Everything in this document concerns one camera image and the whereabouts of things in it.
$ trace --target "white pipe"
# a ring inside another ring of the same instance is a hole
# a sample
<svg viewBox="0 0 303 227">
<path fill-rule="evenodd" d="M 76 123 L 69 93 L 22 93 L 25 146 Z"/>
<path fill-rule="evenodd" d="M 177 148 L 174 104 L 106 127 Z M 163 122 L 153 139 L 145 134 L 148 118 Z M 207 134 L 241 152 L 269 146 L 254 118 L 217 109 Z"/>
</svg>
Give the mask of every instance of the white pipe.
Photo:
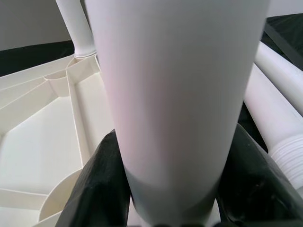
<svg viewBox="0 0 303 227">
<path fill-rule="evenodd" d="M 93 36 L 80 0 L 56 0 L 75 47 L 75 57 L 84 58 L 96 53 Z"/>
<path fill-rule="evenodd" d="M 255 63 L 303 116 L 303 72 L 261 42 Z"/>
<path fill-rule="evenodd" d="M 269 155 L 295 189 L 303 186 L 303 118 L 254 65 L 244 102 Z"/>
<path fill-rule="evenodd" d="M 149 225 L 204 222 L 267 1 L 86 5 L 136 211 Z"/>
</svg>

